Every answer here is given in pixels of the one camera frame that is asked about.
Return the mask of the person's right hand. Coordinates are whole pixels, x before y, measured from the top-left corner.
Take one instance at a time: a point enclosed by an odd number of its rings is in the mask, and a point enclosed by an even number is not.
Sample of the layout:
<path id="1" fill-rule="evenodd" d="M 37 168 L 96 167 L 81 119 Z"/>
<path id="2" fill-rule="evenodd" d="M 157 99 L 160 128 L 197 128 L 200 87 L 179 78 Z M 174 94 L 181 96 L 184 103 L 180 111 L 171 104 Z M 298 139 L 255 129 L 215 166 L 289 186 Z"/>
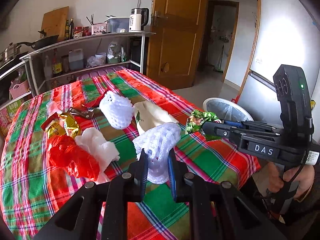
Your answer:
<path id="1" fill-rule="evenodd" d="M 274 163 L 267 164 L 268 170 L 268 186 L 269 191 L 276 193 L 283 188 L 284 182 L 289 182 L 294 175 L 298 172 L 299 167 L 292 168 L 283 173 L 282 178 L 278 168 Z M 315 169 L 311 165 L 305 165 L 302 170 L 297 174 L 293 182 L 298 182 L 297 192 L 294 196 L 296 200 L 303 200 L 310 192 L 315 179 Z"/>

